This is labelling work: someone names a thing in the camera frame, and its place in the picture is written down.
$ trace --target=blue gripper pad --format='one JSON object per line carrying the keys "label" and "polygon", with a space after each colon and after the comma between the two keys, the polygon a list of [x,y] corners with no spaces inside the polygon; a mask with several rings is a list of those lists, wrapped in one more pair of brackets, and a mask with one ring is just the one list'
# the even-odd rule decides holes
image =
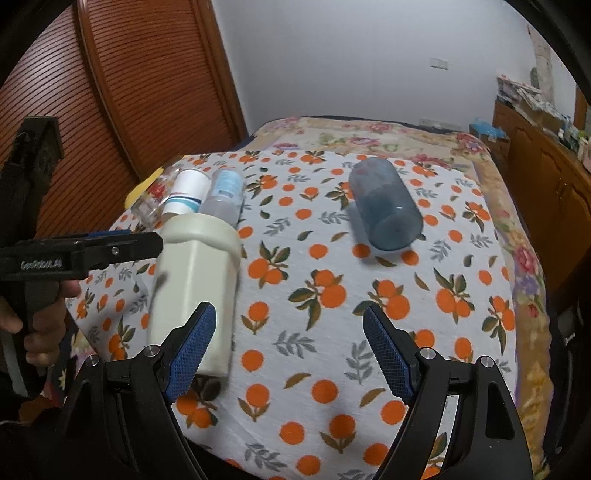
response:
{"label": "blue gripper pad", "polygon": [[415,393],[413,390],[414,382],[411,380],[411,367],[404,360],[403,355],[394,344],[392,337],[384,328],[378,315],[383,316],[388,323],[390,323],[390,320],[384,315],[379,306],[376,305],[375,309],[379,310],[378,314],[376,314],[374,307],[365,310],[363,314],[363,331],[390,390],[408,404]]}
{"label": "blue gripper pad", "polygon": [[172,403],[189,391],[195,372],[216,331],[216,309],[209,305],[187,336],[170,365],[168,387],[164,394]]}

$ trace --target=blue label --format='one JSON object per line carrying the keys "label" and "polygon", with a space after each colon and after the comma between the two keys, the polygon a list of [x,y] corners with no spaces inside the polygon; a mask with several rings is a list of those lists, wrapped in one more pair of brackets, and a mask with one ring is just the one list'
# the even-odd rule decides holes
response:
{"label": "blue label", "polygon": [[236,205],[242,203],[242,176],[233,170],[221,171],[213,186],[211,196],[229,198]]}

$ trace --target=finger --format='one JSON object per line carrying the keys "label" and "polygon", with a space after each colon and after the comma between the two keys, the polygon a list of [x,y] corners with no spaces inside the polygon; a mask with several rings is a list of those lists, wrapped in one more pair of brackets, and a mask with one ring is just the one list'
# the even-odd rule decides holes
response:
{"label": "finger", "polygon": [[78,280],[64,280],[60,282],[60,297],[70,299],[77,297],[81,292],[82,289],[80,288],[80,282],[78,282]]}
{"label": "finger", "polygon": [[46,333],[29,333],[25,337],[25,350],[31,353],[47,353],[54,351],[60,344],[61,339],[66,334],[66,327],[64,324],[53,330],[52,332]]}
{"label": "finger", "polygon": [[46,353],[28,353],[27,363],[35,365],[36,367],[49,367],[57,362],[60,356],[60,350],[55,349],[52,352]]}
{"label": "finger", "polygon": [[18,333],[22,329],[21,319],[2,297],[0,297],[0,329],[8,333]]}
{"label": "finger", "polygon": [[39,310],[33,315],[33,330],[36,332],[51,332],[64,325],[66,318],[66,304],[63,298]]}

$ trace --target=white paper cup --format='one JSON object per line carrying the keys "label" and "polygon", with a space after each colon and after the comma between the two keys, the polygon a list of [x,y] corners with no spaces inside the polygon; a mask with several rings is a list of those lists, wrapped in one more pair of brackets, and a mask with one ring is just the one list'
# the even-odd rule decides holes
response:
{"label": "white paper cup", "polygon": [[201,170],[191,168],[179,172],[172,192],[164,202],[162,223],[175,215],[197,213],[211,184],[211,179]]}

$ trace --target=white wall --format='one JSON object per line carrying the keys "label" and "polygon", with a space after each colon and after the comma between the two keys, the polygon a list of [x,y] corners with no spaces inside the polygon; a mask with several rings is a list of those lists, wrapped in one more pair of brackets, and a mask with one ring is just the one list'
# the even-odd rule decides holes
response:
{"label": "white wall", "polygon": [[552,52],[552,76],[554,77],[554,106],[563,115],[574,118],[577,84],[555,52]]}
{"label": "white wall", "polygon": [[[492,119],[497,74],[529,83],[535,66],[525,19],[502,0],[213,4],[249,132],[299,115],[467,129],[476,117]],[[429,67],[430,57],[450,69]],[[557,83],[556,98],[572,115],[574,81],[563,70],[556,76],[569,87]]]}

